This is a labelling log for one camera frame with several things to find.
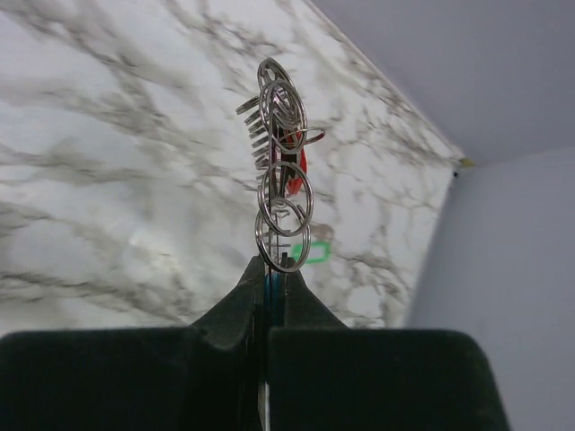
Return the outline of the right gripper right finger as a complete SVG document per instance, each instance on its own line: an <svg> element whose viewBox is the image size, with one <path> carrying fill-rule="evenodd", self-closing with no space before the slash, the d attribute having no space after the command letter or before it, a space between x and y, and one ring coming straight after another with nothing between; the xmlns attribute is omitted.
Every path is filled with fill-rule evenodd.
<svg viewBox="0 0 575 431"><path fill-rule="evenodd" d="M300 273L266 275L272 430L507 430L489 360L454 330L351 329Z"/></svg>

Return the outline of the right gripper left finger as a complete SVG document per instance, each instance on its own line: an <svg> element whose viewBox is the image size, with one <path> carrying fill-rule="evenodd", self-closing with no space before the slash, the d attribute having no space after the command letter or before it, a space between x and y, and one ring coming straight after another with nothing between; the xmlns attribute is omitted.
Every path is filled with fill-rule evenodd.
<svg viewBox="0 0 575 431"><path fill-rule="evenodd" d="M4 430L260 430L264 266L194 323L1 339Z"/></svg>

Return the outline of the blue silver carabiner keyring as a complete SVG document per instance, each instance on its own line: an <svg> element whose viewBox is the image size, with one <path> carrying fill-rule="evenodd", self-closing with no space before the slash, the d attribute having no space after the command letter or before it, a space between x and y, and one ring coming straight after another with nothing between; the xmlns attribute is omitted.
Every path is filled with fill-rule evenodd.
<svg viewBox="0 0 575 431"><path fill-rule="evenodd" d="M305 264L310 250L314 193L307 175L305 147L322 140L325 129L311 127L288 71L273 57L257 68L259 92L236 108L244 115L258 172L255 241L264 261L263 312L266 323L284 320L286 274Z"/></svg>

